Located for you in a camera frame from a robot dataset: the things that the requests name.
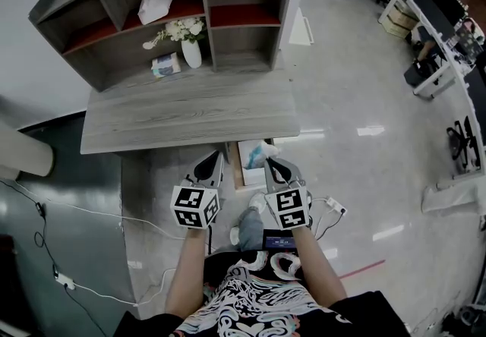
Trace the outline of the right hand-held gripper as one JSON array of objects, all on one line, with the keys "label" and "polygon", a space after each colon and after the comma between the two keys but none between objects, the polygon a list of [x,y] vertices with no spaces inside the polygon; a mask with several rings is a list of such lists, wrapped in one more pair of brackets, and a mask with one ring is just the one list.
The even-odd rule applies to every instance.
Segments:
[{"label": "right hand-held gripper", "polygon": [[308,225],[308,191],[298,167],[281,158],[264,162],[265,201],[280,230]]}]

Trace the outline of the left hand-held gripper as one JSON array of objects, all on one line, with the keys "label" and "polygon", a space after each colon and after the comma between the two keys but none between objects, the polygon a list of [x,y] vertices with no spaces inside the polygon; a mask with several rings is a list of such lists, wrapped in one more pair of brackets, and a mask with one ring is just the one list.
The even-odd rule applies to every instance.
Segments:
[{"label": "left hand-held gripper", "polygon": [[214,150],[193,161],[172,189],[170,210],[180,227],[206,229],[221,210],[219,186],[224,156]]}]

